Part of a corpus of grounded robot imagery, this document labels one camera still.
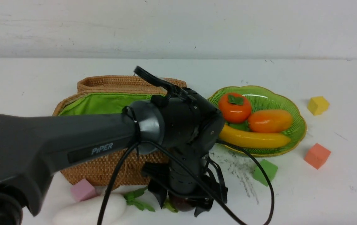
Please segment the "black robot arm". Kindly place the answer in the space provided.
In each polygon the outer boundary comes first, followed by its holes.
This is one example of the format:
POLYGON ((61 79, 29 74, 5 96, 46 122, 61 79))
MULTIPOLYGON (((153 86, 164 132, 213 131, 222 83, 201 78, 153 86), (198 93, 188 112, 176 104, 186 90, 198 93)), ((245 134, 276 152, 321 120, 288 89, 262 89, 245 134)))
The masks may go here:
POLYGON ((22 209, 39 214, 56 172, 126 149, 117 163, 105 197, 124 160, 133 151, 161 151, 169 163, 146 162, 150 192, 163 206, 167 194, 195 202, 195 216, 213 201, 227 203, 227 188, 214 179, 209 158, 224 127, 221 111, 196 91, 181 88, 137 66, 140 78, 166 95, 134 101, 117 114, 17 117, 0 114, 0 225, 20 225, 22 209))

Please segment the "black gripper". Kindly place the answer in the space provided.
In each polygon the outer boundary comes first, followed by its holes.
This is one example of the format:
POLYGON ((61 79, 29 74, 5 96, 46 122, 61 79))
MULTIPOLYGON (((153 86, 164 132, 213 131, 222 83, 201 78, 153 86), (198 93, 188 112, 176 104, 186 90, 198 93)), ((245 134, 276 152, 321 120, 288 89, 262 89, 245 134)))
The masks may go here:
POLYGON ((204 191, 190 173, 193 173, 203 184, 209 187, 218 199, 227 203, 227 187, 220 166, 209 154, 197 156, 189 151, 180 152, 174 148, 168 156, 174 156, 168 163, 146 162, 141 169, 144 177, 149 177, 148 192, 157 199, 160 208, 164 207, 168 193, 179 198, 193 201, 194 217, 208 212, 214 199, 204 191))

